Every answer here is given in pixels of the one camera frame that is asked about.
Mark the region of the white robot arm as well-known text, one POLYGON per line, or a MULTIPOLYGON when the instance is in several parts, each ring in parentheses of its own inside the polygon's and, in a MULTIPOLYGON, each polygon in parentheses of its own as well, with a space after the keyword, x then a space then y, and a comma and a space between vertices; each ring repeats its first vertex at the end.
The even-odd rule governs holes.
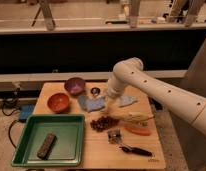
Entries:
POLYGON ((139 58, 129 58, 116 63, 107 82, 106 95, 120 97, 130 85, 165 105, 178 117, 191 124, 206 136, 206 98, 165 83, 143 72, 139 58))

